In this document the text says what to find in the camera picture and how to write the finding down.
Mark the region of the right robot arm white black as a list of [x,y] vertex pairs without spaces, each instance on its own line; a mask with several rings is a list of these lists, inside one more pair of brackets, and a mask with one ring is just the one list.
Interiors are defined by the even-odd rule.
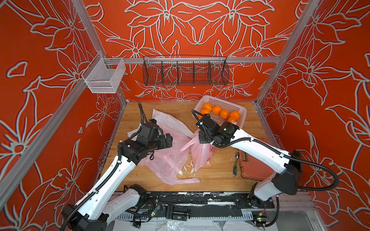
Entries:
[[[219,149],[229,146],[239,149],[263,162],[274,171],[268,178],[252,187],[248,195],[248,203],[254,208],[261,207],[271,197],[282,193],[295,195],[298,190],[329,191],[335,189],[340,183],[338,175],[333,170],[321,164],[304,160],[302,154],[296,150],[289,153],[275,148],[249,135],[231,122],[226,121],[222,125],[218,125],[209,114],[202,114],[196,110],[191,112],[197,120],[200,143],[208,143]],[[304,164],[329,173],[333,178],[333,183],[319,188],[300,186]]]

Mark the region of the pink printed plastic bag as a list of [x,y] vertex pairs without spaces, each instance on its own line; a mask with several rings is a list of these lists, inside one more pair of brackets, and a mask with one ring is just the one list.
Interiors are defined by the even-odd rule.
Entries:
[[180,149],[180,152],[190,150],[194,171],[198,171],[206,164],[209,165],[214,152],[214,147],[209,143],[200,143],[199,132],[200,130],[196,130],[194,137]]

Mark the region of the plain pink plastic bag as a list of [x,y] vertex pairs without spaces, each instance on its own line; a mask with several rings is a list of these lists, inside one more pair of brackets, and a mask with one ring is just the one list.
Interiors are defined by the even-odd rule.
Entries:
[[188,148],[184,151],[180,149],[194,137],[194,133],[186,126],[175,128],[163,123],[159,123],[159,126],[165,134],[169,133],[173,137],[172,147],[156,150],[152,160],[146,157],[138,165],[148,167],[163,183],[168,185],[199,183],[200,180],[197,178],[177,178],[189,156]]

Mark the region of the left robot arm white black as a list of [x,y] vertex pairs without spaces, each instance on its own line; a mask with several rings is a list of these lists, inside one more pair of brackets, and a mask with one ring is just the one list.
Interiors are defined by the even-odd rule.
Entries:
[[62,231],[66,228],[72,231],[104,231],[118,215],[136,206],[141,195],[146,193],[136,185],[112,202],[109,201],[142,159],[153,159],[156,150],[172,147],[172,136],[165,134],[155,119],[146,119],[141,103],[138,103],[138,107],[141,117],[138,131],[118,143],[118,154],[92,189],[75,205],[69,204],[62,210]]

